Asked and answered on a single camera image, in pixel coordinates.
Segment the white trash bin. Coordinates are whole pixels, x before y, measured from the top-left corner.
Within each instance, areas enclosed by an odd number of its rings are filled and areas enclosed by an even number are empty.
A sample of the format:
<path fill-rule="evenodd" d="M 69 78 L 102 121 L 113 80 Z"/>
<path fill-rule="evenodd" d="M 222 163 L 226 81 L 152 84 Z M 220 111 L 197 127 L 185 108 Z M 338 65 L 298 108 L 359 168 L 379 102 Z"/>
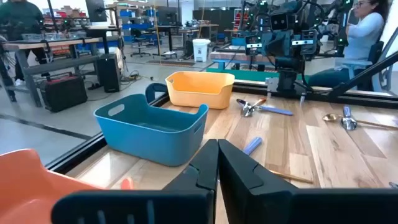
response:
<path fill-rule="evenodd" d="M 193 54 L 195 62 L 206 62 L 209 39 L 193 39 Z"/>

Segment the yellow plastic bin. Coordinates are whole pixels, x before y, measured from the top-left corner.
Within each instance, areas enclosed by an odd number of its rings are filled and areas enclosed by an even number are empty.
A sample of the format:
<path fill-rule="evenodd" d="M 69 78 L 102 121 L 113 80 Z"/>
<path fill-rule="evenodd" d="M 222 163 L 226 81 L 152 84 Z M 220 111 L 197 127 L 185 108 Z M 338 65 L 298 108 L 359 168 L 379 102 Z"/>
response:
<path fill-rule="evenodd" d="M 230 73 L 180 71 L 169 75 L 165 82 L 175 106 L 223 110 L 229 106 L 235 76 Z"/>

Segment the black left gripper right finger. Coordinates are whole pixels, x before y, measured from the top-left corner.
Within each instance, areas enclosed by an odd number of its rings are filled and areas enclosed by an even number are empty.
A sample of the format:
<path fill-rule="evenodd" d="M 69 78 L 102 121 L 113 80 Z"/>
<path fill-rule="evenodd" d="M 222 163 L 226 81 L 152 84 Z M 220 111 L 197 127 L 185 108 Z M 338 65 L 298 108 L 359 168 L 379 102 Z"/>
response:
<path fill-rule="evenodd" d="M 300 189 L 218 141 L 229 224 L 398 224 L 398 189 Z"/>

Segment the long gold spoon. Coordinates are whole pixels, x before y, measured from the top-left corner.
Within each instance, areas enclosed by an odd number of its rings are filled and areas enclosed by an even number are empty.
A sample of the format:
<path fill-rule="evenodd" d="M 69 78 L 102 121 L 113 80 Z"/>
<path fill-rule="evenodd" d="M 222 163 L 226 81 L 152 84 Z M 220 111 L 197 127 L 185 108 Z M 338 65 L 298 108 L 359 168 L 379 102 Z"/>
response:
<path fill-rule="evenodd" d="M 274 171 L 274 170 L 269 170 L 269 172 L 271 172 L 271 173 L 273 173 L 275 175 L 278 175 L 279 177 L 283 177 L 285 179 L 290 179 L 290 180 L 294 180 L 294 181 L 297 181 L 297 182 L 303 182 L 303 183 L 306 183 L 306 184 L 313 184 L 312 180 L 304 179 L 304 178 L 297 177 L 297 176 L 294 176 L 294 175 L 283 174 L 283 173 L 280 173 L 280 172 L 277 172 L 277 171 Z"/>
<path fill-rule="evenodd" d="M 324 115 L 323 120 L 324 121 L 336 121 L 338 118 L 342 118 L 342 115 L 330 113 L 330 114 Z M 385 124 L 372 123 L 369 121 L 362 121 L 362 120 L 357 120 L 357 122 L 361 123 L 361 124 L 368 124 L 368 125 L 377 126 L 377 127 L 381 127 L 381 128 L 398 130 L 398 127 L 389 126 L 389 125 L 385 125 Z"/>

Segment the purple-handled silver spoon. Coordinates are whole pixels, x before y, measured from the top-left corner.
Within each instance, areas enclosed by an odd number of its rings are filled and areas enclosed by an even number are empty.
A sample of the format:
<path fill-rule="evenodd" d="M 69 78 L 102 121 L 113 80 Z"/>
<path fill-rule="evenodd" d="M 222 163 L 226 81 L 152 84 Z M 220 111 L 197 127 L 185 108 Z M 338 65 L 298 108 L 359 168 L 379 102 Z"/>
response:
<path fill-rule="evenodd" d="M 262 144 L 261 137 L 253 138 L 250 143 L 243 149 L 243 152 L 247 155 L 250 155 L 254 152 L 256 148 L 258 148 Z"/>
<path fill-rule="evenodd" d="M 283 114 L 287 116 L 293 116 L 293 112 L 288 111 L 288 110 L 283 110 L 283 109 L 278 109 L 278 108 L 273 108 L 273 107 L 268 107 L 268 106 L 258 106 L 256 110 L 261 110 L 261 111 L 267 111 L 271 113 L 277 113 L 277 114 Z"/>
<path fill-rule="evenodd" d="M 345 130 L 353 131 L 357 128 L 357 122 L 352 118 L 351 109 L 348 105 L 343 107 L 343 117 L 341 118 L 341 125 Z"/>

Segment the black monitor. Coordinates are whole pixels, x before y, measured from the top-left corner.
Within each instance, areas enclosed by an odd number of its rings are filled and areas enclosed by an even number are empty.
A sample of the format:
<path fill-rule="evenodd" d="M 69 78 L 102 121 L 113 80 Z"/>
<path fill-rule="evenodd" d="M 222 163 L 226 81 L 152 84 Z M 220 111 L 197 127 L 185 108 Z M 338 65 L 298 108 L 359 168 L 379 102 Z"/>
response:
<path fill-rule="evenodd" d="M 106 9 L 104 0 L 85 0 L 88 17 L 91 22 L 106 22 Z"/>

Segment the dark blue clamp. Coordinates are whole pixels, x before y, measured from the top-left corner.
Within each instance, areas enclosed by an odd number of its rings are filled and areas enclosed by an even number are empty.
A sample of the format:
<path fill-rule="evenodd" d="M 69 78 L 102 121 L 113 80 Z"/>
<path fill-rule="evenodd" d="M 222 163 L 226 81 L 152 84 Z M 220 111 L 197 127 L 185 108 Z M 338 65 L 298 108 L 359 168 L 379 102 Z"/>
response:
<path fill-rule="evenodd" d="M 167 93 L 167 85 L 162 83 L 151 83 L 146 87 L 145 96 L 148 103 L 155 100 L 156 93 Z"/>

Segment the teal blue plastic bin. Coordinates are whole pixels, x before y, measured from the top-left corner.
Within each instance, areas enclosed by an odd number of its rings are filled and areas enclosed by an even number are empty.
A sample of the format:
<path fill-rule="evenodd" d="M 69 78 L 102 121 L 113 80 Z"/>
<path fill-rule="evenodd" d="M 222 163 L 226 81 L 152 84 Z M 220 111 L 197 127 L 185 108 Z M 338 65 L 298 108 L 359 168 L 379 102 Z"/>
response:
<path fill-rule="evenodd" d="M 94 112 L 108 145 L 165 166 L 180 166 L 199 150 L 209 107 L 195 114 L 151 106 L 143 94 L 125 96 Z"/>

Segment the person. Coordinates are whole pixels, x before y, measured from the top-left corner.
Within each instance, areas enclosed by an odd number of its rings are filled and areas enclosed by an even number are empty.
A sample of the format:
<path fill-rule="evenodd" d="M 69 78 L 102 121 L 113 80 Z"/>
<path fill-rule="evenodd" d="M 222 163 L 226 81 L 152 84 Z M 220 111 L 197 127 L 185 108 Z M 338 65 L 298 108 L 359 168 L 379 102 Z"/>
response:
<path fill-rule="evenodd" d="M 344 50 L 345 59 L 367 60 L 371 47 L 379 41 L 389 13 L 388 0 L 358 0 L 353 13 L 359 19 L 357 24 L 347 24 L 345 33 L 348 46 Z M 312 75 L 310 86 L 333 88 L 350 80 L 349 70 L 336 66 Z"/>
<path fill-rule="evenodd" d="M 27 0 L 9 0 L 0 5 L 0 25 L 10 25 L 7 28 L 8 41 L 22 40 L 22 34 L 41 34 L 41 26 L 44 20 L 41 10 L 33 3 Z M 40 64 L 45 64 L 44 50 L 41 48 L 24 50 L 28 58 L 30 52 L 36 56 Z M 15 56 L 15 84 L 25 83 L 21 71 L 20 63 Z"/>

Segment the black case with red top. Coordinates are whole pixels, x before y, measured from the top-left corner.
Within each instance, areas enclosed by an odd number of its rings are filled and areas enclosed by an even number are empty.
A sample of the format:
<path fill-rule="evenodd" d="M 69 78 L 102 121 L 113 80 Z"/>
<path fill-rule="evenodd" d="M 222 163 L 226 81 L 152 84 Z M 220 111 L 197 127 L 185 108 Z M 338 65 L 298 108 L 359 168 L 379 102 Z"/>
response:
<path fill-rule="evenodd" d="M 53 113 L 72 108 L 88 100 L 83 78 L 71 73 L 58 79 L 46 79 L 39 84 L 39 90 L 45 109 Z"/>

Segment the black computer tower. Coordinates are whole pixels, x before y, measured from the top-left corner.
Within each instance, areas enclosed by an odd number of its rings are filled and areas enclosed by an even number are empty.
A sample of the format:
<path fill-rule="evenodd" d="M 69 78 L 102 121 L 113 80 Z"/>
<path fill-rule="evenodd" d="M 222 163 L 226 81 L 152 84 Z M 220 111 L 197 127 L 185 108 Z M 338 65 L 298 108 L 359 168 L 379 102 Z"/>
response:
<path fill-rule="evenodd" d="M 121 72 L 116 54 L 102 54 L 97 60 L 97 71 L 99 84 L 103 86 L 106 93 L 120 91 Z"/>

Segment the wooden-top blue workbench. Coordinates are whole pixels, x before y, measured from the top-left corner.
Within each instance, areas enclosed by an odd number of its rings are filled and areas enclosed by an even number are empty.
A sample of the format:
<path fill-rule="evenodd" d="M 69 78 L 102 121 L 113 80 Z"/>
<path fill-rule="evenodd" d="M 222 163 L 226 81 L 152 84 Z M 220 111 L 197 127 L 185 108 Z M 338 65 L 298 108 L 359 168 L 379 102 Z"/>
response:
<path fill-rule="evenodd" d="M 217 52 L 210 53 L 210 59 L 213 62 L 218 63 L 218 69 L 224 70 L 229 65 L 234 64 L 247 64 L 247 65 L 263 65 L 265 67 L 274 68 L 274 58 L 272 56 L 257 55 L 246 55 L 244 52 Z"/>

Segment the black office chair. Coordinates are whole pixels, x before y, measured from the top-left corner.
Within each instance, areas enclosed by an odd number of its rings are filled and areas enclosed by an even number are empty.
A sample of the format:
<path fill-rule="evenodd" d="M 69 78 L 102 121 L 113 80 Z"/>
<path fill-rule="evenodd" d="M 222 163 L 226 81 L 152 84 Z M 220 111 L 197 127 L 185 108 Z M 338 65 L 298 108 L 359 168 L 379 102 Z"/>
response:
<path fill-rule="evenodd" d="M 134 55 L 139 55 L 140 57 L 143 57 L 143 55 L 151 55 L 150 53 L 142 51 L 143 48 L 146 48 L 146 46 L 144 45 L 146 38 L 142 36 L 142 32 L 139 29 L 131 29 L 130 33 L 132 47 L 134 46 L 134 44 L 136 44 L 137 49 L 137 52 L 132 52 L 130 54 L 130 57 L 133 57 Z"/>
<path fill-rule="evenodd" d="M 375 64 L 379 60 L 382 54 L 383 45 L 384 45 L 383 41 L 376 42 L 374 45 L 371 46 L 369 56 L 367 59 L 362 59 L 359 60 L 358 62 L 355 61 L 355 64 L 349 64 L 348 65 L 349 78 L 355 77 L 363 70 Z M 362 81 L 355 87 L 355 89 L 363 91 L 374 91 L 373 79 L 368 78 L 367 80 Z"/>

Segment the grey metal workbench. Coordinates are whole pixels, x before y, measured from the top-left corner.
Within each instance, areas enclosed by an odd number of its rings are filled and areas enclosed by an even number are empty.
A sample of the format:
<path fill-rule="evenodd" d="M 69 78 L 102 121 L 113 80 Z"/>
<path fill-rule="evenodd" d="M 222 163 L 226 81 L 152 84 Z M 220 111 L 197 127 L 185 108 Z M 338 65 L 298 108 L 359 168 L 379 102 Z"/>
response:
<path fill-rule="evenodd" d="M 37 84 L 33 79 L 34 75 L 40 75 L 45 72 L 54 72 L 66 68 L 74 68 L 76 72 L 79 72 L 80 65 L 86 65 L 89 63 L 95 63 L 99 59 L 96 44 L 102 42 L 102 38 L 91 38 L 85 37 L 81 39 L 63 39 L 63 40 L 18 40 L 18 41 L 0 41 L 0 50 L 4 53 L 14 52 L 15 56 L 21 66 L 21 71 L 24 76 L 25 85 L 16 86 L 14 84 L 7 85 L 2 84 L 11 102 L 16 101 L 15 93 L 26 93 L 31 96 L 34 105 L 37 107 L 42 106 L 40 96 L 37 91 Z M 89 45 L 91 47 L 91 55 L 86 57 L 79 57 L 76 53 L 76 45 Z M 25 50 L 31 49 L 47 49 L 50 50 L 52 47 L 68 46 L 71 57 L 49 62 L 44 65 L 32 65 L 30 66 L 25 56 Z"/>

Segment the green floor mat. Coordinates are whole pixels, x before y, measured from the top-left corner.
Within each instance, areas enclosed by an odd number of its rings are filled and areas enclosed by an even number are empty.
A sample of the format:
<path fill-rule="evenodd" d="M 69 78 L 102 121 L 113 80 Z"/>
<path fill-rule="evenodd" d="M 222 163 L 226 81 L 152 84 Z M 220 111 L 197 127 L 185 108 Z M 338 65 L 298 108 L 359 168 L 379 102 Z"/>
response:
<path fill-rule="evenodd" d="M 235 79 L 237 80 L 248 80 L 256 82 L 264 82 L 267 78 L 279 77 L 279 73 L 275 71 L 258 72 L 252 70 L 229 70 L 229 69 L 220 70 L 218 68 L 207 68 L 206 71 L 216 72 L 216 73 L 230 73 L 234 75 Z"/>

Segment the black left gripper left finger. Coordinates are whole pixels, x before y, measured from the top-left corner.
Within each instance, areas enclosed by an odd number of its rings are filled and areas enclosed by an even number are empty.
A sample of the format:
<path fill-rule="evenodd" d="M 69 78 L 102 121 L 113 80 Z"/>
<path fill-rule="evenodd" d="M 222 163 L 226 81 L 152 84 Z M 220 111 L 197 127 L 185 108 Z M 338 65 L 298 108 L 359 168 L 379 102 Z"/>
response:
<path fill-rule="evenodd" d="M 213 224 L 218 141 L 208 140 L 162 190 L 82 190 L 61 198 L 53 224 Z"/>

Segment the orange plastic bin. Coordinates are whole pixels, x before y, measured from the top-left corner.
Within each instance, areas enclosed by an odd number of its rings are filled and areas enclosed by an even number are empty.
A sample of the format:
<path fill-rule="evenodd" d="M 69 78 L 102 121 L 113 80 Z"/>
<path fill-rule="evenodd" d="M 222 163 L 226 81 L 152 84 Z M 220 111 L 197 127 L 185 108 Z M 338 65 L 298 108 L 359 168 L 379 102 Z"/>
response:
<path fill-rule="evenodd" d="M 0 224 L 52 224 L 62 197 L 99 187 L 46 169 L 33 149 L 0 155 Z"/>

